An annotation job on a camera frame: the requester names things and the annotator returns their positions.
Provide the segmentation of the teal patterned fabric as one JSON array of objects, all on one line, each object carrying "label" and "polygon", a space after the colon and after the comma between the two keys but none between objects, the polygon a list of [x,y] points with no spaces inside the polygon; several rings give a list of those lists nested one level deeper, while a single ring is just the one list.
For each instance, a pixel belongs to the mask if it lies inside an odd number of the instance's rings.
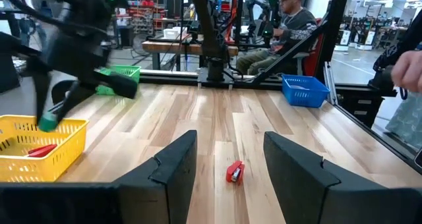
[{"label": "teal patterned fabric", "polygon": [[410,92],[390,119],[386,130],[420,150],[422,148],[422,94]]}]

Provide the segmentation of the white box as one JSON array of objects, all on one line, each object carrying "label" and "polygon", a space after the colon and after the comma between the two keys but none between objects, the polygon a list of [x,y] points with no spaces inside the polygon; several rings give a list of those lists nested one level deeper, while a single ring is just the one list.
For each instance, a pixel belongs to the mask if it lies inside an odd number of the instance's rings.
[{"label": "white box", "polygon": [[163,31],[163,39],[176,40],[179,38],[186,38],[189,34],[187,33],[187,27],[175,26],[173,28],[166,28]]}]

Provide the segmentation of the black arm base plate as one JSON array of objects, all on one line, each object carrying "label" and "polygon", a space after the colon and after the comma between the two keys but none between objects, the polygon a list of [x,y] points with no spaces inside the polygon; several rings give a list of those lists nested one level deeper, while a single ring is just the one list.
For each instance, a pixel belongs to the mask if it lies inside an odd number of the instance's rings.
[{"label": "black arm base plate", "polygon": [[231,90],[234,86],[234,77],[233,73],[229,69],[224,69],[222,76],[222,81],[213,81],[208,79],[209,68],[202,67],[198,70],[198,87],[204,88],[225,88]]}]

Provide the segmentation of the red mini stapler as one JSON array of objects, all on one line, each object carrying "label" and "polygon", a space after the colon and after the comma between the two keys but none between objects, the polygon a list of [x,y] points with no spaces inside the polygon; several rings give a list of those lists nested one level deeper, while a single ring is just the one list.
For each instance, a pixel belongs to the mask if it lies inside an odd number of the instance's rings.
[{"label": "red mini stapler", "polygon": [[52,150],[57,147],[57,144],[50,144],[46,146],[42,146],[39,148],[35,148],[33,150],[28,151],[26,157],[44,157],[49,154]]},{"label": "red mini stapler", "polygon": [[245,164],[242,161],[235,161],[226,170],[226,181],[241,184],[244,171]]}]

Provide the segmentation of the green plastic basket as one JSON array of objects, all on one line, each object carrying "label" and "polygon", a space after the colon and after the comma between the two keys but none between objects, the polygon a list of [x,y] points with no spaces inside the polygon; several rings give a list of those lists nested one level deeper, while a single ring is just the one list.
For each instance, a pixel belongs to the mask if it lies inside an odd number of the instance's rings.
[{"label": "green plastic basket", "polygon": [[[116,72],[125,76],[131,77],[135,82],[139,81],[140,77],[139,66],[128,66],[128,65],[111,65],[109,67],[103,67],[100,72],[105,75],[110,75],[112,72]],[[99,85],[96,88],[96,94],[101,96],[114,96],[115,93],[112,88]]]}]

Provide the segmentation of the yellow plastic basket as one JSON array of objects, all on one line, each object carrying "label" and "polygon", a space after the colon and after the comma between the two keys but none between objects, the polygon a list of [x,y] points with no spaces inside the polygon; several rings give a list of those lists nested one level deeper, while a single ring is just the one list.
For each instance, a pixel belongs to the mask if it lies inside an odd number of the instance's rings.
[{"label": "yellow plastic basket", "polygon": [[[88,121],[63,119],[56,130],[41,131],[34,116],[0,115],[0,182],[54,182],[83,153]],[[57,144],[44,157],[28,151]]]}]

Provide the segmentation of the red chair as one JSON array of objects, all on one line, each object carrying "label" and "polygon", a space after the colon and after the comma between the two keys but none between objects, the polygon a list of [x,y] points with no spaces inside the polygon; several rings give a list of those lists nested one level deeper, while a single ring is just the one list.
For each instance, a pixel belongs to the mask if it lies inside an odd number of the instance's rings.
[{"label": "red chair", "polygon": [[322,47],[322,38],[323,33],[320,33],[315,42],[310,46],[308,52],[299,52],[293,57],[293,59],[296,61],[296,72],[294,75],[316,75],[320,49]]}]

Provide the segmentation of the person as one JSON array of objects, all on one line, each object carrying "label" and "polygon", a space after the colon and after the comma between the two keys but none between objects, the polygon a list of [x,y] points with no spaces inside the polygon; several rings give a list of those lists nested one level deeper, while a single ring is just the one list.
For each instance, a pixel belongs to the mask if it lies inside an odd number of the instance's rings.
[{"label": "person", "polygon": [[273,29],[269,49],[259,49],[237,59],[236,68],[247,75],[256,75],[273,65],[284,53],[308,37],[316,28],[316,18],[301,6],[301,0],[280,0],[280,26]]}]

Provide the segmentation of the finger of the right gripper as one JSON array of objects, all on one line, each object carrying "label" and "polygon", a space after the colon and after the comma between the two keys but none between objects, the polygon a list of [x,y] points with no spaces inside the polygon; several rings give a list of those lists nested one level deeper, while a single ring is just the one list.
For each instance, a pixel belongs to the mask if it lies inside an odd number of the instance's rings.
[{"label": "finger of the right gripper", "polygon": [[36,120],[42,118],[51,82],[50,68],[42,61],[28,61],[28,74],[32,77],[36,92]]},{"label": "finger of the right gripper", "polygon": [[54,85],[54,105],[61,103],[56,110],[57,120],[61,121],[75,106],[96,93],[96,87],[84,82],[58,82]]}]

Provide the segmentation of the wooden workbench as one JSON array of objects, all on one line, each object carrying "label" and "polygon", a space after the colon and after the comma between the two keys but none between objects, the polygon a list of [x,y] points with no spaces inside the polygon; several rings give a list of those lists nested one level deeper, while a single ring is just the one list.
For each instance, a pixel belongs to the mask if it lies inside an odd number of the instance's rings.
[{"label": "wooden workbench", "polygon": [[182,56],[198,55],[199,67],[205,66],[205,59],[202,56],[202,48],[196,43],[178,43],[178,42],[163,42],[163,41],[145,41],[142,43],[142,49],[152,54],[152,69],[153,70],[169,70],[170,66],[166,66],[164,62],[165,55],[173,54],[175,57],[175,67],[180,71],[180,60]]}]

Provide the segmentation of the black drawer cabinet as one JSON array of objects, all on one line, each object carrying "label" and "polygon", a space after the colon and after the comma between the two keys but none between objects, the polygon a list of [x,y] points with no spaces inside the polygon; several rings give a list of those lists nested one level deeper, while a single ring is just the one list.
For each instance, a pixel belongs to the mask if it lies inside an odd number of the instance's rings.
[{"label": "black drawer cabinet", "polygon": [[336,93],[339,106],[369,128],[372,128],[384,98],[397,95],[395,89],[378,90],[356,84],[339,84]]}]

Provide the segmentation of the person's hand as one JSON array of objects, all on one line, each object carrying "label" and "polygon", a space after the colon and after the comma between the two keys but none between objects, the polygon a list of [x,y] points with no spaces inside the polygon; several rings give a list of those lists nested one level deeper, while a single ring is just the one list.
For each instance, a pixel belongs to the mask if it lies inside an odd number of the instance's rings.
[{"label": "person's hand", "polygon": [[391,72],[395,86],[422,94],[422,51],[403,53]]}]

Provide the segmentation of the person's forearm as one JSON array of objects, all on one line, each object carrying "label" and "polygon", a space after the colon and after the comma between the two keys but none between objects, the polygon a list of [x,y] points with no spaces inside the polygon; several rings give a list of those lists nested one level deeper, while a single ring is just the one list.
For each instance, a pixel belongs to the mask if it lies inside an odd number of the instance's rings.
[{"label": "person's forearm", "polygon": [[379,72],[394,65],[401,54],[414,50],[422,42],[422,10],[419,11],[401,40],[387,48],[374,62],[373,70]]}]

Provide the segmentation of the blue plastic basket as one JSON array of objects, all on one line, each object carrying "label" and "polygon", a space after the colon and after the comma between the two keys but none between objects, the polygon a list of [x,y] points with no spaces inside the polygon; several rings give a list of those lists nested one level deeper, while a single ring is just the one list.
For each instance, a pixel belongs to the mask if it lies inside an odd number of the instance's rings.
[{"label": "blue plastic basket", "polygon": [[290,105],[319,108],[330,90],[315,77],[283,74],[282,92]]}]

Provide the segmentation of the black handheld device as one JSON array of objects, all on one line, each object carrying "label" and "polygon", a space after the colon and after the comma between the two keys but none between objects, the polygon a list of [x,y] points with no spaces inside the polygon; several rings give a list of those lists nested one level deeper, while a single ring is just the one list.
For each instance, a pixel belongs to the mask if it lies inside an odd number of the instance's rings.
[{"label": "black handheld device", "polygon": [[391,76],[393,67],[393,65],[389,65],[378,71],[374,78],[369,80],[368,86],[381,91],[393,90],[394,83]]}]

